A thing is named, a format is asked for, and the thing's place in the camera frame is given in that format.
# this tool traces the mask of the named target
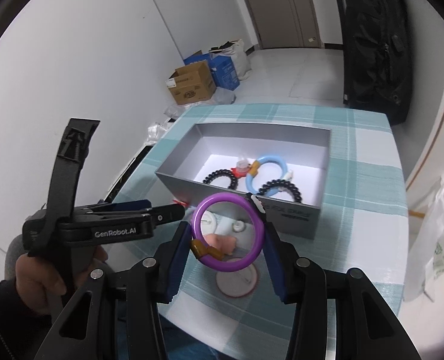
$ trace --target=hand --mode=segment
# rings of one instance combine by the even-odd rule
[[[81,286],[97,264],[108,259],[107,252],[98,246],[91,265],[79,273],[75,279],[76,287]],[[23,254],[15,264],[16,289],[22,301],[37,314],[50,314],[47,292],[62,296],[67,289],[54,266],[40,257],[28,257]]]

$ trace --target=plastic bag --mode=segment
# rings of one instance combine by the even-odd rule
[[[153,146],[155,145],[162,137],[163,135],[168,132],[170,126],[168,122],[165,122],[163,124],[161,123],[154,123],[148,127],[148,135],[147,139],[144,142],[145,146]]]
[[[172,104],[165,109],[164,115],[177,120],[185,111],[187,111],[189,108],[195,107],[196,105],[232,104],[235,100],[236,95],[233,91],[217,87],[210,100],[204,100],[197,103],[189,103],[185,105]]]
[[[433,301],[435,298],[434,280],[438,268],[435,261],[444,256],[444,175],[434,199],[429,203],[424,221],[417,239],[412,245],[407,258],[405,274],[404,299],[409,302],[422,292]]]
[[[252,73],[252,69],[250,67],[249,58],[247,58],[247,54],[244,51],[244,41],[239,39],[229,43],[232,44],[229,47],[213,49],[209,52],[216,54],[217,56],[231,57],[235,71],[237,72],[237,77],[240,81],[246,80]]]

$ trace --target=silver screw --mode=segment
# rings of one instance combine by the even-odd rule
[[[310,260],[306,259],[305,257],[301,257],[297,260],[297,265],[301,268],[307,268],[310,265]]]
[[[350,276],[352,276],[354,279],[361,279],[364,277],[364,273],[358,268],[352,268],[350,270]]]
[[[94,269],[91,272],[92,279],[100,279],[102,276],[104,276],[104,271],[102,269]]]
[[[144,261],[142,261],[142,265],[146,268],[150,268],[156,264],[157,260],[153,257],[147,257]]]

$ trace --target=black coiled hair tie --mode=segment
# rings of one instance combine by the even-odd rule
[[[202,182],[204,184],[210,184],[212,181],[218,179],[219,177],[230,178],[230,185],[227,187],[229,190],[235,190],[237,188],[237,185],[239,184],[239,180],[237,179],[237,177],[233,175],[232,171],[229,169],[216,170],[215,172],[209,174]]]
[[[287,180],[278,179],[269,181],[268,183],[264,184],[261,189],[259,189],[259,193],[257,193],[257,195],[264,196],[268,190],[271,190],[274,187],[283,187],[287,189],[292,194],[294,202],[302,203],[302,196],[300,195],[299,188]]]

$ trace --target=cardboard box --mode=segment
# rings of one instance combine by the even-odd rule
[[[240,85],[231,57],[210,53],[202,54],[202,51],[199,50],[189,58],[184,59],[186,65],[199,61],[208,62],[215,85],[230,91],[235,90]]]
[[[165,83],[179,105],[209,100],[216,89],[207,61],[179,67]]]
[[[200,123],[179,141],[156,175],[182,202],[197,206],[204,198],[229,191],[228,178],[218,178],[211,185],[202,181],[219,169],[235,167],[239,156],[250,162],[263,155],[279,155],[293,170],[292,182],[299,188],[302,203],[295,203],[288,192],[260,197],[267,218],[280,232],[313,239],[319,221],[329,165],[331,131],[323,128],[277,125],[271,123]],[[281,169],[274,163],[259,168],[253,186],[280,179]],[[237,191],[245,195],[245,178],[239,179]],[[235,220],[249,221],[244,210],[231,203],[217,203],[210,211]]]

